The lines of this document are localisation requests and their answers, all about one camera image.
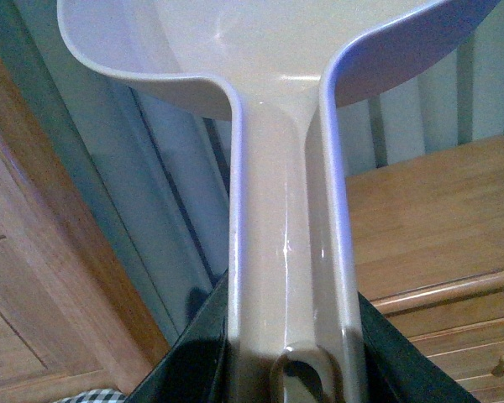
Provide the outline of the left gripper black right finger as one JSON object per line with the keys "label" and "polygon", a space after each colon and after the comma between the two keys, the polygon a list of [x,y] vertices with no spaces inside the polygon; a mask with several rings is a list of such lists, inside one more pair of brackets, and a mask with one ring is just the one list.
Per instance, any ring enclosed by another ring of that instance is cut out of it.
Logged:
{"label": "left gripper black right finger", "polygon": [[477,399],[425,357],[359,295],[371,402],[448,403]]}

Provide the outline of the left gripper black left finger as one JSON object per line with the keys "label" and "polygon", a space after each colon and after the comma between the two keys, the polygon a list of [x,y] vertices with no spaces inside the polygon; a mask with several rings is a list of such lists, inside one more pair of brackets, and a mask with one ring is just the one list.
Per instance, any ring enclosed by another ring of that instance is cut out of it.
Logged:
{"label": "left gripper black left finger", "polygon": [[170,352],[129,402],[225,402],[228,277],[224,275]]}

